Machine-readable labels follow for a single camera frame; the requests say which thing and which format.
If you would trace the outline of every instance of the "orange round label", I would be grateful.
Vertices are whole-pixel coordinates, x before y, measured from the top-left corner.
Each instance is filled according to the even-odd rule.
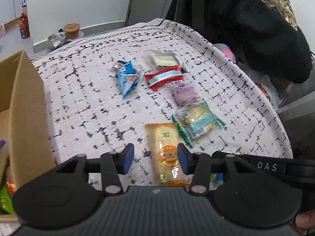
[[[164,145],[159,150],[159,160],[167,167],[175,167],[178,165],[177,147],[174,145]]]

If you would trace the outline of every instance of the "red bottle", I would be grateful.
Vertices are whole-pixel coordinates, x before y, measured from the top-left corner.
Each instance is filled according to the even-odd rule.
[[[22,39],[29,38],[30,36],[30,29],[28,27],[28,18],[27,16],[22,13],[20,20],[19,20],[19,27],[20,27],[20,32],[21,32],[21,37]]]

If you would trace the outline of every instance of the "purple snack package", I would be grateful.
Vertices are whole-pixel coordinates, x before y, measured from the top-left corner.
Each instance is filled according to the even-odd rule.
[[[192,81],[179,80],[171,82],[167,86],[172,90],[174,99],[180,106],[193,104],[199,98],[196,89],[192,85]]]
[[[0,149],[5,145],[5,141],[4,140],[0,140]]]

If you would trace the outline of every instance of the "table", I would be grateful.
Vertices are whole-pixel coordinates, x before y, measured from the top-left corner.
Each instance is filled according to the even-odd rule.
[[[128,185],[153,185],[146,123],[171,121],[178,109],[165,87],[153,92],[145,80],[122,99],[111,67],[132,60],[143,72],[148,49],[173,50],[190,70],[199,94],[226,127],[194,143],[192,151],[292,158],[288,136],[267,98],[249,77],[193,29],[155,19],[72,42],[33,64],[44,82],[49,139],[58,163],[76,154],[98,158],[135,145]],[[101,189],[100,175],[89,183]]]

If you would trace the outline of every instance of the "gray door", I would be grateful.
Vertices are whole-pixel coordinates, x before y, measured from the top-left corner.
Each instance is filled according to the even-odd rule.
[[[172,0],[130,0],[126,26],[165,18]]]

